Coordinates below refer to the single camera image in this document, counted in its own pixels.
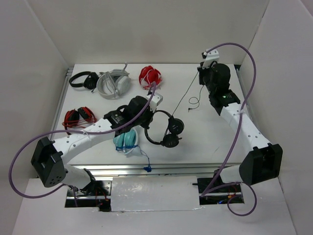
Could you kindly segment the black wired headphones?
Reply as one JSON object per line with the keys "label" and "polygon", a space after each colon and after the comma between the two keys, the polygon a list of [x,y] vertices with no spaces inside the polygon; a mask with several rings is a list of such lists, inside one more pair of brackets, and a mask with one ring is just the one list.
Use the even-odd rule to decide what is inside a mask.
{"label": "black wired headphones", "polygon": [[184,131],[184,122],[181,119],[179,119],[179,118],[175,118],[174,117],[174,113],[176,112],[176,110],[180,106],[180,104],[183,101],[184,97],[189,92],[189,90],[190,90],[192,84],[194,83],[194,81],[195,81],[195,79],[196,79],[198,74],[199,74],[199,72],[196,73],[195,77],[191,81],[191,83],[188,86],[186,92],[181,97],[181,99],[179,100],[177,106],[175,107],[175,109],[174,109],[174,111],[172,113],[169,113],[168,111],[165,111],[165,110],[156,110],[154,112],[154,115],[156,113],[163,113],[163,114],[165,114],[168,117],[168,124],[167,124],[167,128],[166,128],[166,130],[164,132],[164,136],[163,136],[161,141],[154,141],[153,139],[151,139],[150,136],[149,136],[149,133],[148,133],[148,129],[150,127],[144,128],[144,134],[145,134],[145,137],[148,140],[148,142],[150,142],[151,144],[154,144],[154,145],[161,145],[161,146],[164,146],[166,148],[174,148],[174,147],[176,147],[179,144],[179,140],[181,140],[179,135]]}

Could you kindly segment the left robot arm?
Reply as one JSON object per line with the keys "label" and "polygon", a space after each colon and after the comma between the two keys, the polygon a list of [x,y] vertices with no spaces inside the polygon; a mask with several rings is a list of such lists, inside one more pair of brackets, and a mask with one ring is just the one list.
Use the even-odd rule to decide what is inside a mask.
{"label": "left robot arm", "polygon": [[78,133],[50,140],[41,138],[35,148],[31,164],[44,187],[65,184],[78,188],[84,195],[96,190],[97,181],[86,168],[78,169],[69,162],[77,155],[104,141],[129,132],[133,127],[147,127],[157,108],[154,95],[136,96],[130,103],[105,114],[96,123]]}

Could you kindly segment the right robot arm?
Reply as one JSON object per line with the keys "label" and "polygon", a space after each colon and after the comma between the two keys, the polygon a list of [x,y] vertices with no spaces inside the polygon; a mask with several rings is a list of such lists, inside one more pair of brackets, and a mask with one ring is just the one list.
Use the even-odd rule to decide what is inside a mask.
{"label": "right robot arm", "polygon": [[206,86],[211,106],[235,132],[235,141],[242,145],[245,155],[239,165],[215,171],[217,177],[213,179],[214,189],[222,192],[232,182],[254,185],[277,178],[283,149],[279,144],[272,144],[265,138],[241,108],[239,98],[229,88],[229,67],[213,62],[207,68],[199,66],[197,70],[199,84]]}

